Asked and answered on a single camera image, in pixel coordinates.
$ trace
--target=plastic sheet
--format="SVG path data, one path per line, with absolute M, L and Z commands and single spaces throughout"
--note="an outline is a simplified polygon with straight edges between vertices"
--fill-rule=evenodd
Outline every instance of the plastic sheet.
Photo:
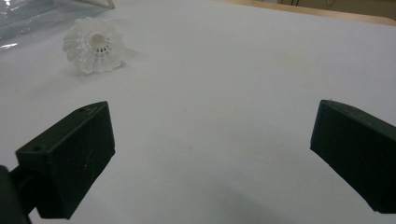
M 0 0 L 0 52 L 49 35 L 62 29 L 61 24 L 106 10 L 72 0 Z

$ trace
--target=clear plastic bag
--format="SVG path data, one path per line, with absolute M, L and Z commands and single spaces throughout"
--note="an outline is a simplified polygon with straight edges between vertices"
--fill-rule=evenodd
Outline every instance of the clear plastic bag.
M 61 24 L 107 10 L 97 5 L 72 0 L 0 0 L 0 52 L 50 35 Z

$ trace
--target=white shuttlecock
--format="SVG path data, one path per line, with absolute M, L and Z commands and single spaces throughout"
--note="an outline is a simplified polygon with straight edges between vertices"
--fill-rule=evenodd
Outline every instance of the white shuttlecock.
M 107 72 L 121 65 L 125 50 L 121 35 L 104 21 L 78 19 L 64 37 L 67 60 L 86 74 Z

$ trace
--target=table surface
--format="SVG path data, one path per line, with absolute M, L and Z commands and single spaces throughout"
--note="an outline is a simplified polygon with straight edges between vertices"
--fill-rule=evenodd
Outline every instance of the table surface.
M 0 164 L 74 109 L 110 105 L 116 155 L 71 220 L 395 223 L 309 141 L 321 99 L 396 124 L 396 28 L 206 0 L 119 0 L 97 18 L 129 48 L 84 76 L 66 30 L 0 54 Z

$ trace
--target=white table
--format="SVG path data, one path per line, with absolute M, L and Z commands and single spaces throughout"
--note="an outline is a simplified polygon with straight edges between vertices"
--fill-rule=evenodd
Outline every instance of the white table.
M 80 75 L 65 31 L 0 55 L 0 164 L 74 109 L 110 105 L 117 153 L 72 219 L 395 223 L 309 147 L 318 103 L 396 124 L 396 28 L 214 1 L 116 2 L 123 67 Z

